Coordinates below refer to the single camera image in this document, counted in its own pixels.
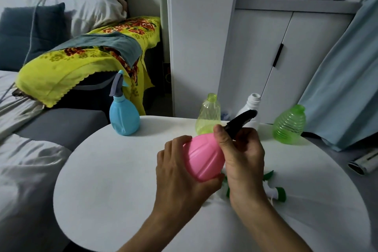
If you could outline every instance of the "spray nozzle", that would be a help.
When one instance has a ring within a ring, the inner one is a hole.
[[[125,80],[123,79],[123,71],[119,70],[119,72],[116,73],[116,75],[114,77],[113,84],[111,85],[109,96],[111,96],[111,97],[122,97],[123,96],[122,86],[128,87]]]
[[[236,134],[241,130],[241,128],[258,115],[256,110],[248,110],[233,120],[229,121],[227,125],[224,126],[224,130],[229,134],[231,139],[235,139]]]

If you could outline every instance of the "green ribbed bottle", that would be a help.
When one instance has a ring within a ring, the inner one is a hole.
[[[273,124],[273,137],[283,144],[295,144],[303,133],[305,125],[305,107],[295,105],[276,118]]]
[[[200,115],[195,123],[195,131],[198,135],[209,134],[213,132],[213,127],[217,124],[220,124],[220,104],[217,101],[217,95],[210,93],[202,104]]]

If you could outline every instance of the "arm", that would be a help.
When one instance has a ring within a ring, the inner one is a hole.
[[[311,252],[268,202],[262,186],[265,152],[256,130],[243,128],[235,142],[221,126],[214,134],[226,158],[231,205],[261,250]]]
[[[165,144],[156,167],[156,199],[151,215],[139,231],[118,252],[160,252],[200,210],[202,204],[222,186],[224,178],[198,183],[187,172],[183,145],[192,137],[184,135]]]

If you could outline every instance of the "pink bottle body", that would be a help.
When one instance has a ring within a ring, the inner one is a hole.
[[[213,133],[194,137],[183,153],[186,169],[200,182],[216,177],[224,166],[224,154]]]

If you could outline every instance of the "tabletop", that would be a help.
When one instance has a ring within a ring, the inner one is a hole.
[[[143,116],[133,135],[110,125],[80,144],[60,172],[54,212],[62,231],[76,244],[112,252],[138,231],[152,211],[156,154],[173,138],[195,136],[195,120]],[[287,201],[274,206],[314,252],[368,251],[371,227],[357,188],[327,154],[306,139],[284,145],[261,125],[265,170],[270,185],[285,188]],[[259,251],[229,201],[201,208],[164,250]]]

